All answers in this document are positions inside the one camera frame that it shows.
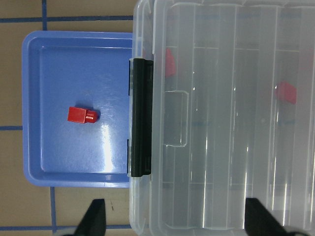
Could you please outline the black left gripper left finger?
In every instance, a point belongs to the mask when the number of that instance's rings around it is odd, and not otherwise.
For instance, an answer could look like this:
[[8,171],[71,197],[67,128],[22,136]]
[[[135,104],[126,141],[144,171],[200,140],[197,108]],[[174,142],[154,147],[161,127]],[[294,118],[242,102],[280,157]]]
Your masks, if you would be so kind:
[[104,236],[106,233],[106,209],[104,199],[94,199],[74,231],[74,236]]

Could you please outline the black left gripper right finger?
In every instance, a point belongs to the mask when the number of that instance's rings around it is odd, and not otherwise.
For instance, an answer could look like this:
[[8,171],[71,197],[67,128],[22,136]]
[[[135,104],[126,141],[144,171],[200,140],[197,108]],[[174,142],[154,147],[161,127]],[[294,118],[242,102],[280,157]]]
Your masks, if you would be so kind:
[[246,198],[245,231],[249,236],[289,236],[257,198]]

